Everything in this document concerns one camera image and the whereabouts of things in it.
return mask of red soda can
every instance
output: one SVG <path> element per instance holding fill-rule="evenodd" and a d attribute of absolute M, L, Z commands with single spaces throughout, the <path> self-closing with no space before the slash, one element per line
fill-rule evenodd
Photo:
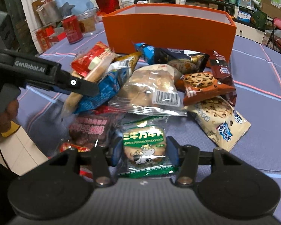
<path fill-rule="evenodd" d="M 62 20 L 63 27 L 70 44 L 77 43 L 83 39 L 83 34 L 77 16 L 71 15 Z"/>

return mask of open box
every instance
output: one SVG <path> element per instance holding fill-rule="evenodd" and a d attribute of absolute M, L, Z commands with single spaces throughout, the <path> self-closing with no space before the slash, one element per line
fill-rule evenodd
<path fill-rule="evenodd" d="M 155 47 L 215 50 L 230 59 L 236 26 L 228 13 L 180 4 L 135 4 L 103 17 L 108 44 L 116 53 L 135 52 L 134 43 Z"/>

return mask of red chair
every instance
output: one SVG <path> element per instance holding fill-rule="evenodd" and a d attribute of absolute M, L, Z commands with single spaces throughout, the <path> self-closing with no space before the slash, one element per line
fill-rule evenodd
<path fill-rule="evenodd" d="M 268 43 L 266 44 L 266 46 L 269 45 L 270 42 L 273 43 L 273 50 L 275 50 L 275 46 L 279 49 L 279 52 L 281 53 L 281 38 L 275 36 L 275 29 L 279 29 L 281 30 L 281 19 L 278 18 L 274 18 L 273 19 L 273 31 L 271 33 L 271 36 L 268 40 Z"/>

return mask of human hand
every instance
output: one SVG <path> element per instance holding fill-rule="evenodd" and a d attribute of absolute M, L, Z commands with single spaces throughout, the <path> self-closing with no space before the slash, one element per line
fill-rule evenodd
<path fill-rule="evenodd" d="M 19 102 L 17 99 L 10 102 L 5 110 L 0 115 L 0 136 L 1 133 L 7 132 L 11 127 L 11 120 L 18 114 Z"/>

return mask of white cabinet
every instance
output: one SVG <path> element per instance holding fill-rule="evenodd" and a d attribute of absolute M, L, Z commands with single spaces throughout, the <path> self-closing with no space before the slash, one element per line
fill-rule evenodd
<path fill-rule="evenodd" d="M 243 25 L 241 23 L 234 22 L 236 25 L 236 35 L 245 37 L 247 39 L 256 41 L 258 43 L 262 43 L 264 32 L 257 30 L 255 28 L 252 28 L 247 25 Z"/>

